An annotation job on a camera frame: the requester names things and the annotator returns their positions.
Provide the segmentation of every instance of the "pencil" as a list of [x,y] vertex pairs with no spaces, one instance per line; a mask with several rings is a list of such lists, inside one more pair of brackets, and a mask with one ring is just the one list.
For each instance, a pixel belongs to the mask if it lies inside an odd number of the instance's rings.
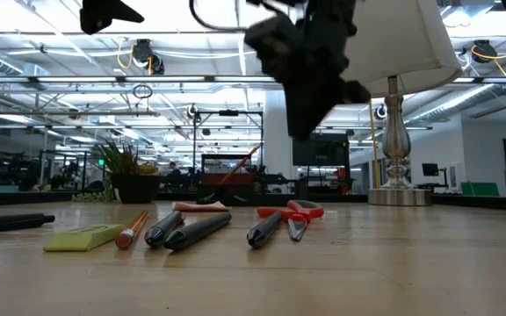
[[120,249],[127,249],[132,245],[134,239],[138,237],[141,229],[148,220],[148,211],[141,211],[140,215],[136,217],[128,227],[120,233],[116,239],[116,247]]

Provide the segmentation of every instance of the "potted plant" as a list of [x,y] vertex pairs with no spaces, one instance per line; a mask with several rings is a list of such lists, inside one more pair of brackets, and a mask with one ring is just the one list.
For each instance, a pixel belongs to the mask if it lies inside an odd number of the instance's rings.
[[111,171],[115,197],[122,203],[150,203],[159,191],[160,178],[155,166],[139,166],[138,155],[127,145],[120,150],[114,142],[107,141],[98,149],[105,166]]

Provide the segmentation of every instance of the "marker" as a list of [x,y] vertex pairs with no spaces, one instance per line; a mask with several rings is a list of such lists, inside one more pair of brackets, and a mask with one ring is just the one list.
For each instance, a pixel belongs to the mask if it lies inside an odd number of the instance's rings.
[[260,248],[269,240],[272,233],[277,230],[282,220],[282,212],[274,212],[271,216],[264,221],[253,227],[247,233],[247,242],[254,249]]
[[225,226],[232,219],[232,214],[223,213],[209,219],[201,220],[189,226],[173,231],[163,244],[167,249],[183,250],[197,241],[207,237],[219,228]]
[[0,216],[0,232],[40,227],[44,223],[53,223],[54,221],[54,215],[41,213]]
[[144,235],[144,240],[152,248],[159,248],[163,245],[165,239],[173,229],[183,223],[183,215],[179,211],[174,211],[167,215],[165,219],[160,220],[153,225]]
[[119,237],[117,237],[115,243],[116,247],[120,249],[128,249],[134,239],[138,237],[138,234],[141,232],[141,229],[144,227],[144,224],[148,220],[148,211],[141,211],[140,215],[135,218],[128,227],[120,233]]

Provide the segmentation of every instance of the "plant pot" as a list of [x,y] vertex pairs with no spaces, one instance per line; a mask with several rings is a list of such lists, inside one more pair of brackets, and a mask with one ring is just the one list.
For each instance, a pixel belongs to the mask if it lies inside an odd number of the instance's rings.
[[159,176],[112,175],[114,196],[122,203],[150,203],[159,191]]

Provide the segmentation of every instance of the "red-handled tool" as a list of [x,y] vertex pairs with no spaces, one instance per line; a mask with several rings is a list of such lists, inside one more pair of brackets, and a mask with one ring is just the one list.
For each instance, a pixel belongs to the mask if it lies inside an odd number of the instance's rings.
[[294,210],[295,212],[303,213],[309,215],[310,219],[317,219],[323,216],[325,210],[323,206],[318,205],[317,203],[305,200],[290,200],[288,201],[288,208]]
[[300,241],[311,219],[320,218],[325,213],[321,205],[304,200],[288,201],[288,208],[259,207],[257,214],[266,218],[275,212],[282,212],[282,220],[288,222],[288,233],[293,241]]
[[282,220],[287,221],[290,215],[296,213],[296,211],[287,209],[287,208],[280,208],[280,207],[257,207],[257,215],[259,215],[260,218],[268,218],[275,212],[282,212]]

